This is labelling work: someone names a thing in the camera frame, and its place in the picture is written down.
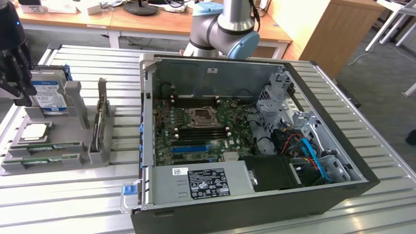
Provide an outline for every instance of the floor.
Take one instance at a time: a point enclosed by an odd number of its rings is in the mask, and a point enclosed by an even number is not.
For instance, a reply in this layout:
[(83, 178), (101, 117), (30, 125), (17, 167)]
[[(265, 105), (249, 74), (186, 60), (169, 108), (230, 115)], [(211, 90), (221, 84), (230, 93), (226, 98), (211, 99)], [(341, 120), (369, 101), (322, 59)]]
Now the floor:
[[(31, 58), (38, 61), (49, 43), (109, 47), (107, 39), (99, 35), (77, 35), (70, 33), (25, 31), (31, 40)], [(374, 32), (369, 32), (349, 62), (363, 53)], [(163, 39), (119, 40), (125, 49), (178, 51), (185, 48), (185, 41)], [(409, 146), (403, 138), (416, 129), (416, 95), (405, 97), (403, 92), (416, 82), (414, 64), (386, 45), (378, 45), (373, 52), (361, 57), (353, 65), (345, 65), (337, 80), (361, 102), (359, 111), (401, 155), (409, 166), (416, 170), (416, 146)], [(5, 115), (10, 101), (0, 100), (0, 119)]]

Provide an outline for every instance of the aluminum profile table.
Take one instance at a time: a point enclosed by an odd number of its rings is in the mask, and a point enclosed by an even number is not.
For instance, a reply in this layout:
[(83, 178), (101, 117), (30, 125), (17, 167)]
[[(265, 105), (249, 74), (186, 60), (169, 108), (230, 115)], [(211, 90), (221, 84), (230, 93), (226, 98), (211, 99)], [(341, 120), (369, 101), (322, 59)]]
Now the aluminum profile table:
[[(70, 66), (73, 80), (82, 85), (81, 96), (86, 105), (95, 104), (98, 78), (107, 81), (107, 99), (115, 106), (110, 165), (0, 177), (0, 233), (133, 233), (130, 216), (119, 213), (118, 206), (121, 186), (135, 180), (138, 173), (137, 62), (141, 53), (137, 50), (67, 45), (58, 50), (46, 50), (39, 64)], [(322, 215), (219, 233), (414, 233), (414, 172), (353, 105), (345, 101), (346, 97), (319, 68), (309, 62), (290, 63), (381, 183), (362, 196), (342, 201)], [(298, 93), (295, 96), (307, 110), (305, 100)], [(13, 106), (0, 125), (1, 154), (23, 114), (22, 108)]]

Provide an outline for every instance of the robotic hand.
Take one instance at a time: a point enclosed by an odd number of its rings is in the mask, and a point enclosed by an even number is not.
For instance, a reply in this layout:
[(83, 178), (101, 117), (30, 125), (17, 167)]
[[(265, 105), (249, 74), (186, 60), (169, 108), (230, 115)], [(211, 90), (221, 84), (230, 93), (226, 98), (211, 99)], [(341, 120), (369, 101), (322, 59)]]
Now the robotic hand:
[(217, 57), (218, 51), (230, 59), (250, 56), (259, 40), (258, 33), (253, 31), (254, 20), (259, 28), (253, 0), (223, 0), (223, 5), (199, 2), (193, 7), (191, 16), (185, 56)]
[(17, 106), (30, 106), (35, 95), (30, 84), (33, 64), (14, 5), (0, 0), (0, 98), (10, 98)]

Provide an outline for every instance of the black object on desk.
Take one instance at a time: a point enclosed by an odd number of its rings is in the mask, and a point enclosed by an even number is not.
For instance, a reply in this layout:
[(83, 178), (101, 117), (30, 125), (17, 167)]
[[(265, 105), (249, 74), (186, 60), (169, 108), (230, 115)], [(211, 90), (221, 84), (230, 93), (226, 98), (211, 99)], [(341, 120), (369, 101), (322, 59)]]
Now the black object on desk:
[(138, 0), (138, 3), (129, 1), (122, 6), (123, 10), (135, 16), (150, 16), (155, 13), (157, 8), (149, 6)]

